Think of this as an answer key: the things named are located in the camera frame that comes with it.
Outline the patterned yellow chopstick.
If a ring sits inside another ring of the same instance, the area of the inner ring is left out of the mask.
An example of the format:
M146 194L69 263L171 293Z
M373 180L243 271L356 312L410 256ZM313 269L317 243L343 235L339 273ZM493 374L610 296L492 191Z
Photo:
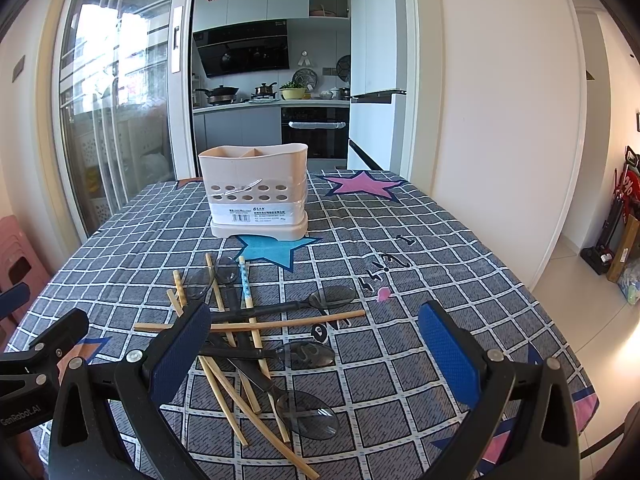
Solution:
M175 288L178 295L178 300L180 302L180 306L185 308L188 305L188 300L186 299L186 292L184 291L181 274L178 270L172 271L172 277L174 278Z

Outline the long wooden chopstick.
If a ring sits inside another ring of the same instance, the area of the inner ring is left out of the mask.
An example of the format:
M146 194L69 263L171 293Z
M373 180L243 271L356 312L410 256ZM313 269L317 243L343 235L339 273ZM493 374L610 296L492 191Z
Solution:
M208 356L200 356L203 370L212 374L217 382L221 384L224 391L239 407L243 414L252 422L256 429L272 444L278 452L285 457L292 465L301 472L306 474L309 479L319 479L320 474L311 468L301 457L295 454L283 441L281 441L268 426L253 412L252 408L242 399L242 396L236 392L235 388L230 384L227 377L220 370L213 358Z

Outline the horizontal wooden chopstick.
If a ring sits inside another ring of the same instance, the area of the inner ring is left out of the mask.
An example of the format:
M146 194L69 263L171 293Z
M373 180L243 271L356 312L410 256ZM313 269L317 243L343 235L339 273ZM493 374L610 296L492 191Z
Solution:
M239 333L251 332L252 330L270 330L270 328L311 326L321 323L350 320L351 318L362 318L367 315L366 310L355 310L337 314L313 316L312 318L294 318L294 320L272 321L272 322L246 322L246 323L219 323L209 326L211 333ZM158 334L164 330L169 330L172 324L157 323L136 323L134 331L139 333Z

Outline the blue dotted wooden chopstick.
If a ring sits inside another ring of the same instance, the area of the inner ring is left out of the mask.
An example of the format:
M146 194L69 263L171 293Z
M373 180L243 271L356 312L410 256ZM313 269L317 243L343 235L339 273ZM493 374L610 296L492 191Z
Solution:
M238 261L239 261L239 269L240 269L240 275L241 275L245 307L247 307L247 309L253 309L254 301L253 301L252 293L250 292L250 281L248 280L246 261L243 256L239 256ZM253 338L255 348L262 350L262 336L260 336L260 331L252 330L252 338ZM262 370L262 374L264 374L267 378L271 378L270 369L265 358L262 358L259 360L259 366L260 366L260 369Z

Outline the short wooden chopstick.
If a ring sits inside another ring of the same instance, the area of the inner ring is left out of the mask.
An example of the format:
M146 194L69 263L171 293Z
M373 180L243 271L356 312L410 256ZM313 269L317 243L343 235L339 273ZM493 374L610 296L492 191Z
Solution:
M282 441L285 444L289 444L291 442L290 435L288 434L288 428L286 428L285 423L277 410L277 402L274 396L271 393L268 393L269 403L273 412L274 417L276 418L276 422L280 431L280 436Z

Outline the plain wooden chopstick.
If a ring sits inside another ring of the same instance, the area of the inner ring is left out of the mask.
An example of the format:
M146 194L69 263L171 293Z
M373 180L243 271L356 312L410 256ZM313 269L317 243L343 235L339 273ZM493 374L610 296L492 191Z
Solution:
M205 262L206 262L207 270L210 275L210 280L212 281L212 287L213 287L214 297L216 300L216 306L220 312L224 312L226 310L226 307L224 306L224 300L222 299L220 288L217 282L213 258L211 255L209 255L208 252L206 252L205 254ZM248 404L250 404L252 411L255 414L259 415L262 412L262 409L260 408L259 402L257 400L257 396L254 393L252 384L248 381L248 379L244 375L240 375L240 381L242 384L242 389L246 394Z

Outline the pink plastic stool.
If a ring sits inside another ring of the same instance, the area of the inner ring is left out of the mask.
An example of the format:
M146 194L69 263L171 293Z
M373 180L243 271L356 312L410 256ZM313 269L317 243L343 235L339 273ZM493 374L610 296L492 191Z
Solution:
M26 234L15 216L1 219L1 291L25 283L29 287L29 298L9 319L18 324L26 315L51 277L32 248Z

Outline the checkered star tablecloth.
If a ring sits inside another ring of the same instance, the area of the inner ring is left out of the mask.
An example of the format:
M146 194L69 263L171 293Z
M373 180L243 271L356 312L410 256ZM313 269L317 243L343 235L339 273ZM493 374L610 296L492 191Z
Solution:
M319 297L343 286L354 300L264 318L262 343L321 339L332 365L268 364L282 389L318 396L334 411L334 438L293 436L293 450L323 479L412 479L459 428L465 405L420 336L422 304L437 301L486 350L539 364L555 359L585 428L599 406L587 373L548 313L466 226L412 184L388 172L343 171L308 180L308 232L297 242L219 238L210 230L203 183L147 186L100 226L47 284L12 336L13 351L70 309L88 314L82 348L116 362L142 349L142 323L175 317L168 292L183 281L195 297L209 261L243 258L255 304Z

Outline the sliding glass door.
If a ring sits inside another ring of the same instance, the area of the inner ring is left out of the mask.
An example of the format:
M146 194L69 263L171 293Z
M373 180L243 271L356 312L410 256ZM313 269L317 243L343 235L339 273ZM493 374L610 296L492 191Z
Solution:
M195 176L193 0L65 0L54 145L80 238L148 185Z

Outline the white plastic utensil holder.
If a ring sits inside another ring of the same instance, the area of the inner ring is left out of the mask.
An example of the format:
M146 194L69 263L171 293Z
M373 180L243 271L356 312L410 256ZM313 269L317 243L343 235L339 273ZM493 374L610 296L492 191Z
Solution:
M300 240L308 230L308 146L221 145L198 154L216 237Z

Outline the black wok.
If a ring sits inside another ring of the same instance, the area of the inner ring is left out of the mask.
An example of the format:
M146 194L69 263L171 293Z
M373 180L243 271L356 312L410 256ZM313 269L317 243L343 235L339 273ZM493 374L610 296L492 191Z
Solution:
M236 87L228 87L221 84L213 89L195 89L195 92L201 92L206 96L209 105L232 104L239 89Z

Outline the steel cooking pot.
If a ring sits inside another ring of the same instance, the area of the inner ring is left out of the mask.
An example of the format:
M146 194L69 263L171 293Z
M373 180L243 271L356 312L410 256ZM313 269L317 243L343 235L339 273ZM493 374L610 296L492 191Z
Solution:
M255 99L273 99L276 97L277 90L274 88L275 82L272 84L265 84L264 82L255 88Z

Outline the black range hood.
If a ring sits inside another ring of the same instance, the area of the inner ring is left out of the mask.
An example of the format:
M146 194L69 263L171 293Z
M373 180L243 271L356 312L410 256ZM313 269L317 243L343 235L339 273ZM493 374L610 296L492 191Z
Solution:
M288 70L288 21L254 21L193 33L208 78Z

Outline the yellow green bowl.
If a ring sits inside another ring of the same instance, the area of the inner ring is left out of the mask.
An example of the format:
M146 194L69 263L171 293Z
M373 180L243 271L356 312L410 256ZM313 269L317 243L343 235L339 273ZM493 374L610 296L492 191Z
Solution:
M302 100L307 90L299 87L283 87L280 89L281 98L287 101Z

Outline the white refrigerator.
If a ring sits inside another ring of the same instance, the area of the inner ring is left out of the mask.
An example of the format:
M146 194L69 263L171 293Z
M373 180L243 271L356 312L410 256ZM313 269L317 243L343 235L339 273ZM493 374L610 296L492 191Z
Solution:
M400 171L407 97L406 33L406 0L350 0L350 169Z

